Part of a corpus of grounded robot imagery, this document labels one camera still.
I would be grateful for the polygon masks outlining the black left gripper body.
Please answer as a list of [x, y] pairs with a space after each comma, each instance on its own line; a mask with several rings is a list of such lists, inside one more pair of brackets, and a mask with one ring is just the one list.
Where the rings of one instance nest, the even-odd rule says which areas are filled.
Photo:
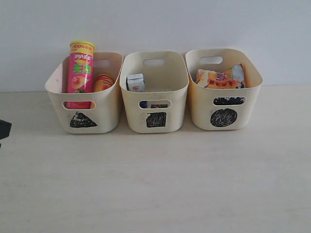
[[0, 140], [7, 138], [10, 135], [12, 123], [5, 120], [0, 120]]

